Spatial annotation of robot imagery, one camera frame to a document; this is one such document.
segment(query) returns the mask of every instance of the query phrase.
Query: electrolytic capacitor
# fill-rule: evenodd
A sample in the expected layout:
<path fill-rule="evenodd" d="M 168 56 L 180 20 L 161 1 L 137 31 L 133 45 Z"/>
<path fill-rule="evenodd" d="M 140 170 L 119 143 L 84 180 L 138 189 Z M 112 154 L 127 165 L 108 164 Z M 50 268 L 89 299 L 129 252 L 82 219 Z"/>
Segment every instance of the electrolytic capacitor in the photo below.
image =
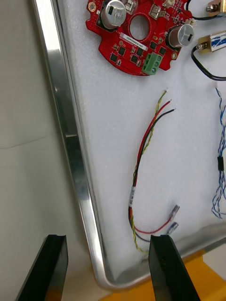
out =
<path fill-rule="evenodd" d="M 170 31 L 168 42 L 170 46 L 174 48 L 188 46 L 191 43 L 193 36 L 193 27 L 190 24 L 183 24 Z"/>
<path fill-rule="evenodd" d="M 125 5 L 119 0 L 111 0 L 101 13 L 101 20 L 107 29 L 120 27 L 126 19 Z"/>

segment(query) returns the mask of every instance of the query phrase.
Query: gold connector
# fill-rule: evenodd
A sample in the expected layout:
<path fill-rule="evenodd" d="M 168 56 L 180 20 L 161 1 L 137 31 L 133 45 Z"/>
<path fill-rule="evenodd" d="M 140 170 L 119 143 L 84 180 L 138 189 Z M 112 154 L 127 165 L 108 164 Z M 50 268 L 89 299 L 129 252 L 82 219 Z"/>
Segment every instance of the gold connector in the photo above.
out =
<path fill-rule="evenodd" d="M 220 2 L 220 13 L 226 14 L 226 0 L 221 0 Z"/>
<path fill-rule="evenodd" d="M 200 47 L 200 53 L 206 54 L 215 52 L 226 47 L 226 31 L 213 33 L 209 36 L 199 39 L 199 46 L 205 45 L 204 48 Z"/>
<path fill-rule="evenodd" d="M 226 0 L 213 0 L 208 4 L 206 10 L 210 17 L 226 14 Z"/>
<path fill-rule="evenodd" d="M 203 37 L 203 38 L 200 38 L 199 39 L 199 44 L 204 44 L 206 43 L 207 44 L 207 47 L 205 49 L 200 49 L 200 54 L 204 55 L 206 53 L 210 53 L 212 52 L 211 51 L 211 45 L 210 45 L 210 36 L 206 36 L 206 37 Z"/>

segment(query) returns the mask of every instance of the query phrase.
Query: red circuit board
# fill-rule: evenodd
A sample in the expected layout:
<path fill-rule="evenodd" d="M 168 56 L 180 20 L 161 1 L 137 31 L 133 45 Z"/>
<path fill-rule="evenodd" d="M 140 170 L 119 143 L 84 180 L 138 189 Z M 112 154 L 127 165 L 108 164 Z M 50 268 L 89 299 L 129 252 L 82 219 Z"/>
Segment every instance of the red circuit board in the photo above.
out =
<path fill-rule="evenodd" d="M 184 24 L 192 18 L 191 12 L 184 9 L 187 0 L 176 0 L 174 6 L 168 8 L 164 6 L 165 0 L 138 0 L 136 11 L 132 15 L 127 13 L 124 24 L 112 32 L 97 25 L 104 2 L 104 0 L 89 0 L 87 10 L 90 12 L 90 19 L 86 21 L 86 26 L 102 37 L 99 51 L 105 59 L 125 73 L 146 76 L 147 74 L 142 72 L 142 69 L 147 55 L 151 53 L 159 54 L 164 49 L 165 53 L 162 55 L 160 68 L 165 71 L 168 70 L 170 62 L 177 59 L 181 49 L 170 48 L 166 37 L 172 28 Z M 150 16 L 153 5 L 161 7 L 161 12 L 163 12 L 163 16 L 158 17 L 157 20 Z M 149 23 L 147 37 L 138 41 L 143 45 L 143 49 L 145 48 L 141 56 L 137 55 L 139 46 L 128 41 L 128 37 L 132 38 L 131 41 L 135 40 L 130 33 L 130 24 L 132 19 L 138 15 L 143 15 Z M 120 47 L 126 49 L 123 55 L 119 53 Z M 112 54 L 117 56 L 116 62 L 110 59 Z M 136 62 L 131 61 L 132 56 L 137 56 Z"/>

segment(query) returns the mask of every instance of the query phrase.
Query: yellow surface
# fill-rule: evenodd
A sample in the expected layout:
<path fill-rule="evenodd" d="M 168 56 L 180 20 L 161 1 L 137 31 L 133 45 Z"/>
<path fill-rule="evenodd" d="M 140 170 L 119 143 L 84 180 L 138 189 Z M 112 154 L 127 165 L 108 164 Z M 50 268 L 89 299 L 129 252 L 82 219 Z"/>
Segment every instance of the yellow surface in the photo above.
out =
<path fill-rule="evenodd" d="M 201 301 L 226 301 L 226 282 L 211 270 L 202 256 L 192 261 L 186 260 L 186 269 Z M 152 282 L 133 288 L 130 291 L 114 293 L 102 301 L 154 301 Z"/>

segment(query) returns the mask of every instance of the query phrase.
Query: yellow wire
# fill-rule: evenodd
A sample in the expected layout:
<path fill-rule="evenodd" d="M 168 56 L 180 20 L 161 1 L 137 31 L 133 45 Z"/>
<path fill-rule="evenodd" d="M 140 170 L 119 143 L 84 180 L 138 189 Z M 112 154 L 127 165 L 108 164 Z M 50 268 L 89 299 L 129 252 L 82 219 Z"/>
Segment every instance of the yellow wire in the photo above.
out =
<path fill-rule="evenodd" d="M 133 218 L 133 209 L 131 209 L 131 215 L 132 215 L 132 216 L 131 216 L 131 225 L 132 225 L 132 229 L 133 229 L 133 239 L 134 239 L 134 243 L 135 243 L 136 249 L 137 249 L 139 252 L 141 252 L 141 253 L 147 255 L 147 254 L 148 254 L 148 251 L 142 250 L 142 249 L 138 246 L 138 244 L 137 244 L 136 229 L 135 229 L 134 218 Z"/>
<path fill-rule="evenodd" d="M 165 90 L 165 91 L 162 93 L 160 99 L 158 100 L 158 103 L 157 103 L 156 108 L 155 108 L 155 114 L 158 113 L 158 111 L 159 111 L 159 106 L 160 106 L 160 104 L 161 104 L 161 102 L 162 102 L 164 96 L 166 95 L 166 93 L 167 93 L 167 91 Z M 144 148 L 142 154 L 144 154 L 144 152 L 146 151 L 147 147 L 149 146 L 149 144 L 150 144 L 150 142 L 151 142 L 151 138 L 152 138 L 152 136 L 153 136 L 153 131 L 154 131 L 154 129 L 150 132 L 148 142 L 147 142 L 147 144 L 146 144 L 146 146 L 145 146 L 145 148 Z M 133 178 L 135 177 L 136 167 L 137 167 L 137 166 L 135 166 Z M 136 229 L 135 229 L 135 224 L 134 224 L 133 209 L 131 209 L 131 225 L 132 225 L 133 239 L 134 239 L 134 243 L 135 243 L 136 249 L 137 249 L 139 252 L 141 252 L 141 253 L 147 255 L 147 254 L 148 254 L 148 251 L 142 250 L 142 249 L 138 246 L 138 244 L 137 244 L 137 236 L 136 236 Z"/>
<path fill-rule="evenodd" d="M 159 99 L 159 101 L 158 101 L 158 103 L 157 103 L 157 106 L 156 106 L 156 108 L 155 108 L 155 114 L 158 113 L 158 111 L 159 111 L 159 106 L 160 106 L 160 104 L 161 104 L 161 102 L 162 102 L 164 96 L 166 95 L 166 93 L 167 93 L 166 90 L 162 93 L 162 95 L 161 95 L 161 97 L 160 97 L 160 99 Z M 144 154 L 144 152 L 146 151 L 146 149 L 148 148 L 148 146 L 149 146 L 149 144 L 150 144 L 150 142 L 151 142 L 151 138 L 152 138 L 152 136 L 153 136 L 153 131 L 154 131 L 154 129 L 150 132 L 148 142 L 147 142 L 147 144 L 146 144 L 146 146 L 145 146 L 145 148 L 144 148 L 144 150 L 143 150 L 142 155 Z"/>

